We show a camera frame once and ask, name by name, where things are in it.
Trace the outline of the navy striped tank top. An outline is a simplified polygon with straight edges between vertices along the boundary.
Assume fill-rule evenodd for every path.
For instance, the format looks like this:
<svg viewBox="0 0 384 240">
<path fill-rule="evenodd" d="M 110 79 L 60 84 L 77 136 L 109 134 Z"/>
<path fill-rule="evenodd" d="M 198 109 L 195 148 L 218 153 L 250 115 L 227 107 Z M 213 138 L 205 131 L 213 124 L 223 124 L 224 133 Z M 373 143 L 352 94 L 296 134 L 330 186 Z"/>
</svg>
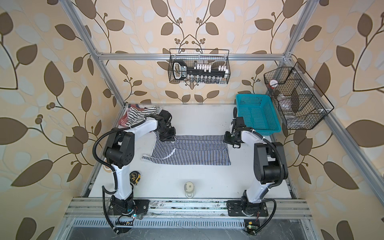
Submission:
<svg viewBox="0 0 384 240">
<path fill-rule="evenodd" d="M 156 133 L 156 142 L 150 155 L 142 161 L 176 166 L 229 166 L 228 145 L 223 135 L 176 135 L 174 141 L 161 141 Z"/>
</svg>

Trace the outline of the black white striped tank top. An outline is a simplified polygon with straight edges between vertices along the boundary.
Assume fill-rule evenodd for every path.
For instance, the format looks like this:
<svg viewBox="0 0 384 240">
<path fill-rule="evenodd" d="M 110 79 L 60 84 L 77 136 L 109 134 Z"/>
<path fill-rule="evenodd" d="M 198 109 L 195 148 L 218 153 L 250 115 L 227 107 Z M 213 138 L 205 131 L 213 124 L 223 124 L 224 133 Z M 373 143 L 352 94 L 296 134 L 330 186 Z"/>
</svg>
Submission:
<svg viewBox="0 0 384 240">
<path fill-rule="evenodd" d="M 158 115 L 161 110 L 162 108 L 157 106 L 144 109 L 129 107 L 127 108 L 123 117 L 120 119 L 120 126 L 128 127 L 130 125 L 139 123 L 149 115 Z"/>
</svg>

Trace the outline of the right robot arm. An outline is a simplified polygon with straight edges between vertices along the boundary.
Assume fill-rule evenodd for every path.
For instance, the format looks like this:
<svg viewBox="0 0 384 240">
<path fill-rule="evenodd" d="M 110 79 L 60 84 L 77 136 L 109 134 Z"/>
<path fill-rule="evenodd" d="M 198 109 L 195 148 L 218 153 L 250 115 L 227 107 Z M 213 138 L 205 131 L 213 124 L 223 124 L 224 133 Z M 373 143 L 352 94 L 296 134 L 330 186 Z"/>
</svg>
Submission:
<svg viewBox="0 0 384 240">
<path fill-rule="evenodd" d="M 275 200 L 267 199 L 266 194 L 288 178 L 283 145 L 280 142 L 271 142 L 255 129 L 247 127 L 244 118 L 237 116 L 237 108 L 234 108 L 231 131 L 225 133 L 224 142 L 234 149 L 239 149 L 241 144 L 253 147 L 252 169 L 256 178 L 240 200 L 227 201 L 229 216 L 268 216 L 267 202 Z"/>
</svg>

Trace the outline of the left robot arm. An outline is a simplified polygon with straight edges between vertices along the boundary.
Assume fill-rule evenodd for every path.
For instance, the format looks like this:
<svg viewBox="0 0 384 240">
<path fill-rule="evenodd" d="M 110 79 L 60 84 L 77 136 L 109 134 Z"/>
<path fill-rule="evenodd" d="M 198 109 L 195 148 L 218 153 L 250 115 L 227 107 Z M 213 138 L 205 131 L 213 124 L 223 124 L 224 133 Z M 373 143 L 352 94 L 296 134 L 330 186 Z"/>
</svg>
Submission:
<svg viewBox="0 0 384 240">
<path fill-rule="evenodd" d="M 138 211 L 134 202 L 133 184 L 130 180 L 130 163 L 135 156 L 135 141 L 150 132 L 160 135 L 162 141 L 174 141 L 176 130 L 171 125 L 172 115 L 166 110 L 149 114 L 126 127 L 113 128 L 101 135 L 93 146 L 93 157 L 113 174 L 114 189 L 102 186 L 102 193 L 111 196 L 110 206 L 124 215 Z"/>
</svg>

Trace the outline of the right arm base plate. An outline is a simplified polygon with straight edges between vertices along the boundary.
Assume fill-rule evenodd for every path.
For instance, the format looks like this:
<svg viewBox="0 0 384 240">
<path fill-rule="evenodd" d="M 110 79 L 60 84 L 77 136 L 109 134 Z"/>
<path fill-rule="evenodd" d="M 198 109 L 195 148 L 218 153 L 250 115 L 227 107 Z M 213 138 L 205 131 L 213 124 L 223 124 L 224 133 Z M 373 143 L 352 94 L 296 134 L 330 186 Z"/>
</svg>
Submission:
<svg viewBox="0 0 384 240">
<path fill-rule="evenodd" d="M 268 209 L 265 203 L 243 203 L 240 200 L 230 200 L 226 203 L 230 217 L 268 217 Z"/>
</svg>

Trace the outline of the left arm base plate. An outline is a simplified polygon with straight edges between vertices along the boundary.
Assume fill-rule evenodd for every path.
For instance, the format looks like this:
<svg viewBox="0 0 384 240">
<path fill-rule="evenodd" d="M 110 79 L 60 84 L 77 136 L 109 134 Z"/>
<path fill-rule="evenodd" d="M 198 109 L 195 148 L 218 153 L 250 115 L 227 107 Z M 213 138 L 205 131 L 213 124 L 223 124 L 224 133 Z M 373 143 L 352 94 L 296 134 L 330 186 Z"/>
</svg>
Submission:
<svg viewBox="0 0 384 240">
<path fill-rule="evenodd" d="M 120 216 L 132 216 L 132 215 L 145 215 L 149 209 L 149 200 L 120 200 L 111 199 L 109 210 L 112 211 L 112 215 Z"/>
</svg>

